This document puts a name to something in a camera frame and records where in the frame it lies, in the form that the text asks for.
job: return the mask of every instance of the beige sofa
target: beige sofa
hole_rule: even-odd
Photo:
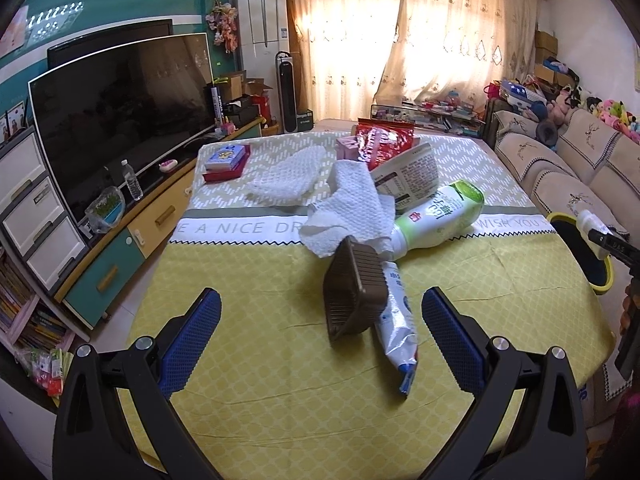
[[[495,153],[540,211],[589,209],[640,246],[640,146],[581,109],[568,115],[557,152],[521,124],[498,132]]]

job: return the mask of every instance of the white textured paper towel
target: white textured paper towel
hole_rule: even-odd
[[[309,146],[275,164],[249,184],[249,191],[267,200],[292,202],[302,197],[318,178],[322,146]]]
[[[327,180],[332,195],[309,206],[300,240],[317,256],[335,253],[352,235],[378,254],[391,250],[391,229],[396,218],[392,196],[379,195],[364,162],[337,160]]]

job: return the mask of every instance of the blue gripper pad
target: blue gripper pad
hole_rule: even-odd
[[[167,399],[187,385],[202,351],[220,322],[221,312],[220,295],[210,290],[191,312],[164,353],[158,386]]]
[[[444,293],[430,288],[422,297],[422,318],[429,327],[461,390],[475,397],[484,390],[484,358]]]

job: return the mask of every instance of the bookshelf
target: bookshelf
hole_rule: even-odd
[[[34,347],[68,350],[74,332],[50,311],[5,254],[0,254],[0,344],[15,354]]]

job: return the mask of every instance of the white wall stripe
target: white wall stripe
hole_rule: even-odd
[[[104,25],[98,25],[97,27],[86,28],[85,30],[79,30],[73,34],[68,34],[62,38],[49,41],[33,50],[28,51],[23,56],[17,57],[11,63],[0,68],[0,84],[4,83],[10,77],[21,72],[25,68],[30,67],[32,64],[41,60],[47,59],[47,49],[55,46],[64,41],[72,40],[78,36],[84,34],[90,34],[97,32],[98,30],[104,30],[110,27],[119,27],[121,25],[129,25],[129,23],[150,22],[151,20],[174,20],[174,25],[199,25],[202,23],[202,16],[199,14],[176,14],[175,16],[147,16],[145,18],[136,18],[134,20],[124,20],[122,22],[105,23]]]

